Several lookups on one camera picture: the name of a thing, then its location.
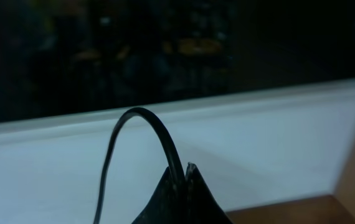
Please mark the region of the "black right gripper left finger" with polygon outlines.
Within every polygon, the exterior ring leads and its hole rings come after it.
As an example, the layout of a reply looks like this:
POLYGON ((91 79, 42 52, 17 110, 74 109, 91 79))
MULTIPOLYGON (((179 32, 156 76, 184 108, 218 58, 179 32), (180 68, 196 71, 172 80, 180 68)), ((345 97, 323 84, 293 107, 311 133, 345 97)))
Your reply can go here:
POLYGON ((179 206, 167 167, 149 202, 132 224, 178 224, 181 221, 179 206))

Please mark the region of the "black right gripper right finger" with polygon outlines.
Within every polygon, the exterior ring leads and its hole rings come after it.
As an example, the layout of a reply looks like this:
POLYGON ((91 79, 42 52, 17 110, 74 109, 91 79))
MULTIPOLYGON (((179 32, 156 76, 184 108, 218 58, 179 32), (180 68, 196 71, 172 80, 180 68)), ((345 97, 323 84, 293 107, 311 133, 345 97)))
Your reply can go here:
POLYGON ((189 224, 232 224, 226 213, 214 199, 194 163, 188 163, 186 182, 187 222, 189 224))

